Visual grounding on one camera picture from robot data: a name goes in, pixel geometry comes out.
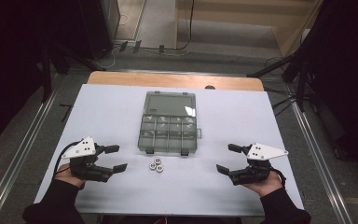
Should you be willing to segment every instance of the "hand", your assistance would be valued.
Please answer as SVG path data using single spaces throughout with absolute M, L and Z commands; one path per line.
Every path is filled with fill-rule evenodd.
M 270 171 L 267 180 L 254 184 L 244 184 L 244 186 L 256 192 L 260 197 L 263 197 L 272 191 L 282 188 L 282 183 L 278 174 Z
M 86 180 L 81 180 L 72 175 L 69 163 L 60 166 L 57 174 L 54 176 L 54 179 L 58 179 L 66 183 L 75 185 L 78 188 L 80 188 L 86 182 Z

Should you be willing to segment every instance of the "sleeve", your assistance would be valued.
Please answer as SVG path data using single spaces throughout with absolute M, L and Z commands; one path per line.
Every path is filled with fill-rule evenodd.
M 75 208 L 79 188 L 61 180 L 51 180 L 40 203 L 25 208 L 22 218 L 27 224 L 84 224 Z
M 284 188 L 260 198 L 265 220 L 261 224 L 309 224 L 310 214 L 298 209 Z

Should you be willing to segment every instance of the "tabletop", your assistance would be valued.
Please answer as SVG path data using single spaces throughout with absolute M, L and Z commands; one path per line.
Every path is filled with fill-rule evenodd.
M 135 74 L 133 77 L 131 74 L 119 74 L 126 76 L 124 78 L 131 77 L 132 80 L 140 75 L 143 77 L 146 74 Z M 92 80 L 93 77 L 90 77 L 89 84 L 83 85 L 77 96 L 36 196 L 36 203 L 48 188 L 55 161 L 62 149 L 80 138 L 92 135 L 99 145 L 120 146 L 117 153 L 100 155 L 98 165 L 112 167 L 127 163 L 128 167 L 124 173 L 113 175 L 107 183 L 87 182 L 76 199 L 76 208 L 80 213 L 263 216 L 258 196 L 245 187 L 233 186 L 227 176 L 216 171 L 216 164 L 231 170 L 247 166 L 245 155 L 227 149 L 230 143 L 241 146 L 260 143 L 284 149 L 266 92 L 166 88 L 158 87 L 157 84 L 152 84 L 152 87 L 134 86 L 134 83 L 90 84 Z M 202 130 L 195 153 L 188 156 L 161 152 L 147 155 L 137 147 L 145 94 L 148 91 L 195 93 L 197 123 Z M 164 170 L 161 173 L 149 169 L 149 163 L 156 157 L 162 159 Z M 285 174 L 286 190 L 295 205 L 302 208 L 288 157 L 270 162 Z

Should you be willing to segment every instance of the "cable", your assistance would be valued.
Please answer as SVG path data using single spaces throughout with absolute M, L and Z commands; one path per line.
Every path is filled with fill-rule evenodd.
M 272 91 L 272 92 L 277 92 L 277 93 L 284 93 L 284 94 L 296 94 L 296 93 L 293 92 L 293 91 L 277 91 L 277 90 L 274 90 L 274 89 L 269 88 L 269 87 L 264 87 L 264 90 L 266 90 L 266 91 Z
M 193 14 L 194 14 L 194 1 L 195 0 L 193 0 L 193 2 L 191 4 L 190 29 L 189 29 L 189 32 L 188 32 L 189 37 L 188 37 L 187 43 L 183 47 L 181 47 L 179 49 L 164 49 L 164 50 L 171 50 L 171 51 L 182 50 L 182 49 L 187 48 L 187 46 L 190 44 L 190 42 L 191 42 L 191 33 L 192 33 L 192 24 L 193 24 Z M 139 49 L 156 49 L 156 48 L 139 48 Z
M 283 103 L 285 103 L 286 101 L 291 100 L 291 99 L 293 99 L 293 97 L 289 97 L 289 98 L 287 98 L 287 99 L 284 99 L 284 100 L 278 102 L 277 104 L 275 104 L 275 105 L 272 106 L 272 109 L 275 109 L 275 108 L 278 107 L 279 105 L 281 105 L 281 104 L 283 104 Z
M 267 68 L 267 63 L 272 60 L 272 59 L 280 59 L 281 61 L 283 61 L 282 57 L 272 57 L 272 58 L 269 58 L 266 60 L 266 62 L 264 63 L 264 68 Z M 281 74 L 272 74 L 271 72 L 268 72 L 270 75 L 273 75 L 273 76 L 280 76 Z
M 100 66 L 100 67 L 102 67 L 102 68 L 110 68 L 110 67 L 112 67 L 113 65 L 115 65 L 115 55 L 113 54 L 113 51 L 115 51 L 115 49 L 118 49 L 120 46 L 117 46 L 117 47 L 114 47 L 114 48 L 112 48 L 112 52 L 111 52 L 111 55 L 112 55 L 112 58 L 113 58 L 113 62 L 110 64 L 110 65 L 107 65 L 107 66 L 105 66 L 105 65 L 101 65 L 101 64 L 99 64 L 99 63 L 97 63 L 97 62 L 95 62 L 95 61 L 93 61 L 94 63 L 96 63 L 98 66 Z
M 156 221 L 155 223 L 153 223 L 153 224 L 158 224 L 161 220 L 162 220 L 162 218 L 160 218 L 159 220 L 157 220 L 157 221 Z M 164 224 L 168 224 L 168 220 L 167 220 L 166 217 L 164 218 L 164 220 L 165 220 Z
M 144 51 L 148 51 L 148 52 L 152 52 L 152 53 L 156 53 L 156 54 L 161 54 L 161 55 L 167 55 L 167 56 L 184 56 L 184 55 L 187 55 L 190 53 L 190 51 L 187 51 L 185 53 L 182 53 L 182 54 L 170 54 L 170 53 L 162 53 L 162 52 L 156 52 L 156 51 L 153 51 L 152 49 L 141 49 L 141 50 L 144 50 Z
M 65 147 L 62 152 L 60 153 L 60 156 L 58 157 L 57 161 L 56 161 L 56 164 L 54 166 L 54 173 L 53 173 L 53 177 L 51 179 L 54 179 L 54 176 L 57 174 L 57 170 L 58 170 L 58 165 L 60 164 L 60 160 L 61 160 L 61 157 L 63 155 L 63 153 L 65 153 L 66 150 L 68 150 L 69 147 L 74 147 L 75 145 L 77 145 L 79 142 L 73 142 L 71 144 L 69 144 L 67 147 Z
M 127 17 L 128 20 L 126 22 L 122 23 L 122 24 L 119 24 L 118 26 L 122 26 L 122 25 L 125 25 L 125 24 L 130 22 L 130 17 L 129 16 L 124 15 L 124 14 L 121 14 L 120 16 Z
M 275 117 L 277 117 L 278 115 L 280 115 L 285 109 L 287 109 L 289 107 L 289 105 L 291 105 L 292 103 L 294 103 L 296 100 L 290 102 L 287 106 L 284 107 L 284 109 L 282 109 L 280 112 L 275 114 Z
M 185 24 L 187 30 L 187 37 L 190 38 L 190 29 L 188 29 L 188 25 L 187 25 L 187 1 L 185 1 Z
M 62 172 L 64 172 L 64 171 L 66 171 L 66 170 L 69 170 L 71 167 L 67 167 L 67 168 L 65 168 L 65 169 L 63 169 L 63 170 L 61 170 L 61 171 L 59 171 L 59 172 L 56 172 L 55 174 L 54 174 L 54 176 L 55 175 L 57 175 L 57 174 L 59 174 L 59 173 L 62 173 Z

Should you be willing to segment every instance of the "hex nut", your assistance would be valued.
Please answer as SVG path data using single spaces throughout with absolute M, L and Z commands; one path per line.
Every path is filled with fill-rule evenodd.
M 156 158 L 154 159 L 154 162 L 155 162 L 155 164 L 161 164 L 161 158 L 160 158 L 160 157 L 156 157 Z
M 155 163 L 150 162 L 150 164 L 149 164 L 149 168 L 150 168 L 150 170 L 155 170 L 155 169 L 156 169 L 156 167 L 157 167 L 157 165 L 156 165 Z
M 158 165 L 156 167 L 156 170 L 157 170 L 157 172 L 161 173 L 164 170 L 164 167 L 162 167 L 162 165 Z

